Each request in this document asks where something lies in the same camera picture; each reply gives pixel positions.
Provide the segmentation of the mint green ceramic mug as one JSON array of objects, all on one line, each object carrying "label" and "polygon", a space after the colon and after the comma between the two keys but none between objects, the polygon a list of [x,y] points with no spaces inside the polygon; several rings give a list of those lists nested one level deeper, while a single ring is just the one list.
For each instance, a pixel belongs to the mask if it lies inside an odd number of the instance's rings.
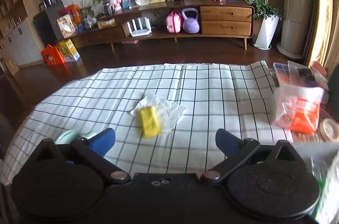
[{"label": "mint green ceramic mug", "polygon": [[63,132],[56,140],[55,140],[55,144],[59,145],[59,144],[70,144],[71,142],[73,142],[74,140],[78,139],[78,138],[86,138],[86,139],[90,139],[94,136],[96,136],[98,134],[98,132],[88,132],[88,133],[80,133],[74,130],[68,130]]}]

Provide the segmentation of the yellow sponge in plastic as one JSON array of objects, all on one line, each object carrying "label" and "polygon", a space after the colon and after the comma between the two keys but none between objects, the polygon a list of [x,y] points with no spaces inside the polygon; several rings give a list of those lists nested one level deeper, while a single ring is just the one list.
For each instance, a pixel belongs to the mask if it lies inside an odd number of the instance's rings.
[{"label": "yellow sponge in plastic", "polygon": [[153,138],[173,130],[183,117],[186,108],[177,102],[147,94],[130,112],[137,117],[143,138]]}]

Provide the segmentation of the white checkered tablecloth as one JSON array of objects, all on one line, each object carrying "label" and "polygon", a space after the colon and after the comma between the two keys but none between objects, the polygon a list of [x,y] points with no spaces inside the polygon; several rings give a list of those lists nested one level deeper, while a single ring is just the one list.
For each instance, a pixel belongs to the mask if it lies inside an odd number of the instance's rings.
[{"label": "white checkered tablecloth", "polygon": [[44,138],[115,131],[105,158],[129,174],[200,174],[224,155],[219,129],[262,144],[292,140],[270,120],[276,85],[266,62],[104,68],[51,94],[14,135],[1,182],[10,184]]}]

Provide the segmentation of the orange white tissue pack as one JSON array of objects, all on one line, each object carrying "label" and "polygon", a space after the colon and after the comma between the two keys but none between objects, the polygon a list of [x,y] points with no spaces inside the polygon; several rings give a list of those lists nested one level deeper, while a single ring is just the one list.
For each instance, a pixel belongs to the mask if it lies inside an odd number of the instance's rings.
[{"label": "orange white tissue pack", "polygon": [[313,134],[318,128],[320,106],[325,90],[281,84],[271,99],[271,119],[276,127]]}]

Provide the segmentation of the yellow cardboard box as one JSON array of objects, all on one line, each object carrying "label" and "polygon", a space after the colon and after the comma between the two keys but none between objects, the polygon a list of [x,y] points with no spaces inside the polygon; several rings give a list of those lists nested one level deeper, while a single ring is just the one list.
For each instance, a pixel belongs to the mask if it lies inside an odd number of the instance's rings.
[{"label": "yellow cardboard box", "polygon": [[58,50],[67,63],[76,62],[81,58],[79,52],[76,50],[70,39],[59,42]]}]

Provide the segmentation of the orange gift bag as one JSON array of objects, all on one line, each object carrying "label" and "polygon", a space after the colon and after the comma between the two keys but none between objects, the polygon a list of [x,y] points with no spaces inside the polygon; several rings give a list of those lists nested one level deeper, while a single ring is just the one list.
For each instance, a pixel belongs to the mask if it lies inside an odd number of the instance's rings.
[{"label": "orange gift bag", "polygon": [[65,59],[63,58],[62,54],[60,53],[57,46],[47,45],[42,51],[41,55],[44,58],[45,63],[47,66],[59,65],[64,64]]}]

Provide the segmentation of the white wifi router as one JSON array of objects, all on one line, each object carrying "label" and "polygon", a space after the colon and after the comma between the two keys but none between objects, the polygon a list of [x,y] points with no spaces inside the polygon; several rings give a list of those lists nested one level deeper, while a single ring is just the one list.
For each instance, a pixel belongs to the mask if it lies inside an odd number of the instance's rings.
[{"label": "white wifi router", "polygon": [[152,33],[151,23],[149,18],[144,17],[143,21],[141,18],[132,19],[131,22],[127,22],[128,31],[133,38],[148,36]]}]

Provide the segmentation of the wooden tv cabinet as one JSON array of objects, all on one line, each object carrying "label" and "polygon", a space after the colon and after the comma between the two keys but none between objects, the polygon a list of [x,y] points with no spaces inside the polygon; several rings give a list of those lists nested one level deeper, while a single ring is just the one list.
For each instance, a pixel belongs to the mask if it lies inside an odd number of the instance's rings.
[{"label": "wooden tv cabinet", "polygon": [[123,9],[98,22],[102,29],[71,36],[74,46],[132,43],[143,39],[253,36],[254,7],[244,0],[182,0]]}]

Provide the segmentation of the purple kettlebell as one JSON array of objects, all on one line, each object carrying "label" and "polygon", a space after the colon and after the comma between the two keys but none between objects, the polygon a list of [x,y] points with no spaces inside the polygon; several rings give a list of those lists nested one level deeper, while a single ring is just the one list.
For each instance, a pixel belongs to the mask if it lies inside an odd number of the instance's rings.
[{"label": "purple kettlebell", "polygon": [[[187,17],[186,12],[195,13],[195,17]],[[199,11],[195,8],[184,8],[182,9],[182,18],[183,18],[183,30],[189,34],[198,33],[200,30],[200,25],[198,22]]]}]

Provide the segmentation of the pink small backpack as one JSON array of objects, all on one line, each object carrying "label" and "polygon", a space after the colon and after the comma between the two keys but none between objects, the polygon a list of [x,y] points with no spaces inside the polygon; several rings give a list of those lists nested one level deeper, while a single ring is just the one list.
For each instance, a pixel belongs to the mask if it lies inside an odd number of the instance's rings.
[{"label": "pink small backpack", "polygon": [[182,27],[182,16],[181,14],[172,11],[167,16],[165,23],[169,33],[179,33]]}]

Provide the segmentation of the yellow curtain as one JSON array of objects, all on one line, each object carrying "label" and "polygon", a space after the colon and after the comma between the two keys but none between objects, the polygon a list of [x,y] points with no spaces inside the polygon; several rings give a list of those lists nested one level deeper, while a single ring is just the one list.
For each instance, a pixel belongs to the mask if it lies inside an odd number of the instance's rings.
[{"label": "yellow curtain", "polygon": [[333,0],[314,0],[310,26],[310,40],[304,63],[317,62],[324,65],[330,42],[333,17]]}]

